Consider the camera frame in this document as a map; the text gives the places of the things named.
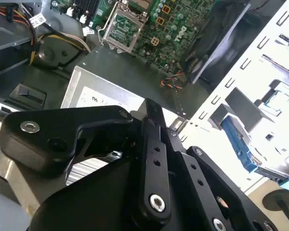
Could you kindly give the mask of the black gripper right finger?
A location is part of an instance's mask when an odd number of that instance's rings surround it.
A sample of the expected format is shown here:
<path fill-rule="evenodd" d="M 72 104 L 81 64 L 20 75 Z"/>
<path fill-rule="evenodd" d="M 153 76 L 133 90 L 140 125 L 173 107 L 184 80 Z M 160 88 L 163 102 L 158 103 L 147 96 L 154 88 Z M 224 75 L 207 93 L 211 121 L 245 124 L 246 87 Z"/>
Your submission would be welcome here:
<path fill-rule="evenodd" d="M 175 215 L 183 231 L 276 231 L 277 226 L 199 147 L 166 129 Z"/>

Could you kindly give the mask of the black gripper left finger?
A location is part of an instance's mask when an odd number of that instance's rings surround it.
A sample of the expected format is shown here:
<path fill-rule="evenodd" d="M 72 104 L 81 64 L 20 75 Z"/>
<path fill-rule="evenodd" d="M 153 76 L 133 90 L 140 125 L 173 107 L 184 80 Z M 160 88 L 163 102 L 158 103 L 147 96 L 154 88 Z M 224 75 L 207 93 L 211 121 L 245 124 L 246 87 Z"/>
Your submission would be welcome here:
<path fill-rule="evenodd" d="M 32 220 L 50 196 L 117 160 L 167 162 L 162 108 L 151 99 L 144 107 L 142 119 L 117 105 L 11 113 L 0 128 L 0 179 Z"/>

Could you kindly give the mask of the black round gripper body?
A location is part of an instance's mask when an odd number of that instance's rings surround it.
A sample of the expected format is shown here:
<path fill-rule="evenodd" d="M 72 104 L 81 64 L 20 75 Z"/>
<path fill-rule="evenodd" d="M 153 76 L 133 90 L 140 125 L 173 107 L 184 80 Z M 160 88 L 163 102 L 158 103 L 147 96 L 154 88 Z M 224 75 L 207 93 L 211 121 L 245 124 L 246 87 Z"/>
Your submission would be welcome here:
<path fill-rule="evenodd" d="M 205 231 L 205 215 L 167 162 L 117 160 L 50 196 L 31 231 Z"/>

